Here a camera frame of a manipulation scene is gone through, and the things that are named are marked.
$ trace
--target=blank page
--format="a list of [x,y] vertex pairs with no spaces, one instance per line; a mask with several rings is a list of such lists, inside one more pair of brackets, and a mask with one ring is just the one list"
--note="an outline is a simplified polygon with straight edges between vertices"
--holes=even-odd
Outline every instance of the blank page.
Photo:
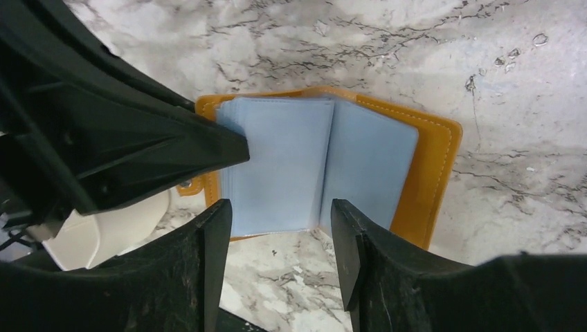
[[352,102],[336,101],[320,228],[332,235],[332,199],[347,199],[389,229],[417,140],[416,128]]
[[232,237],[318,225],[334,101],[235,98],[217,122],[244,135],[251,159],[220,171]]

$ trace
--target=white round object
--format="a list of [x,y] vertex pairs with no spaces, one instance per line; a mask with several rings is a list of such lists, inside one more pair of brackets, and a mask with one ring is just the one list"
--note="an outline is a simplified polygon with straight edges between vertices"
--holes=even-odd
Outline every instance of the white round object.
[[93,268],[148,237],[169,204],[165,191],[115,211],[81,216],[74,210],[57,236],[43,245],[62,270]]

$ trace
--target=notebook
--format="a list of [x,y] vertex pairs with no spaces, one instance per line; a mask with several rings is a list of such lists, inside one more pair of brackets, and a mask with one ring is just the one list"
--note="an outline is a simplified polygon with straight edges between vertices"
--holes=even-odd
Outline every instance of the notebook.
[[[203,95],[196,101],[195,111],[209,120],[216,121],[216,112],[222,103],[239,96],[322,98],[324,95],[353,102],[372,113],[416,128],[416,150],[389,230],[416,246],[427,249],[460,146],[462,127],[458,122],[434,113],[418,111],[387,100],[331,86],[312,86],[250,95]],[[192,179],[191,186],[178,186],[176,190],[180,196],[201,194],[206,200],[206,205],[211,206],[221,197],[219,177],[219,171],[202,174]],[[240,239],[243,237],[233,237],[231,241]]]
[[417,144],[412,126],[338,98],[238,97],[216,121],[246,137],[251,155],[219,172],[232,237],[331,234],[332,199],[389,229]]

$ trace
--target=white marble countertop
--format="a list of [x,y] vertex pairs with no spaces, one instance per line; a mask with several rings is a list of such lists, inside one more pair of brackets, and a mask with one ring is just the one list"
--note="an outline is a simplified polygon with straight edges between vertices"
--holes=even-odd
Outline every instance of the white marble countertop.
[[[587,252],[585,1],[67,3],[113,53],[193,100],[325,84],[460,122],[432,252],[468,264]],[[350,330],[321,233],[232,243],[224,281],[221,306],[270,331]]]

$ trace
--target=brown leather cover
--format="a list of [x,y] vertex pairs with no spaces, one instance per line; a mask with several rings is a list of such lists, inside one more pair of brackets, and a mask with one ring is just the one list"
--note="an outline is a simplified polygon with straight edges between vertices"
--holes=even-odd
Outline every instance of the brown leather cover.
[[[418,144],[390,230],[416,246],[428,249],[440,203],[460,145],[460,124],[433,114],[329,86],[253,95],[312,97],[325,93],[350,100],[418,129]],[[238,95],[205,95],[196,101],[196,112],[207,119],[216,120],[218,105],[236,96]],[[194,178],[191,187],[178,187],[177,190],[180,195],[189,196],[199,192],[194,188],[202,187],[205,190],[206,205],[211,206],[220,198],[218,183],[217,172],[211,172]]]

